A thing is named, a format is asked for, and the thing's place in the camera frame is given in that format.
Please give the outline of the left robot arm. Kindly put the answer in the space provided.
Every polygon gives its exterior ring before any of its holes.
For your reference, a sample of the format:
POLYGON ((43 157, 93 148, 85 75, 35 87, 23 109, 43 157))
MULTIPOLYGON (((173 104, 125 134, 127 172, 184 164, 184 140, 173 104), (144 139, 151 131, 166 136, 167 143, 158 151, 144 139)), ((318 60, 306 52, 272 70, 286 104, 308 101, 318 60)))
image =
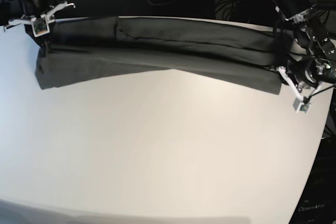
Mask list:
POLYGON ((316 0, 272 0, 280 21, 274 25, 274 39, 282 57, 276 71, 291 86, 296 98, 308 104, 322 93, 324 83, 335 87, 335 45, 321 21, 316 0), (293 24, 293 37, 306 54, 294 59, 284 42, 284 22, 293 24))

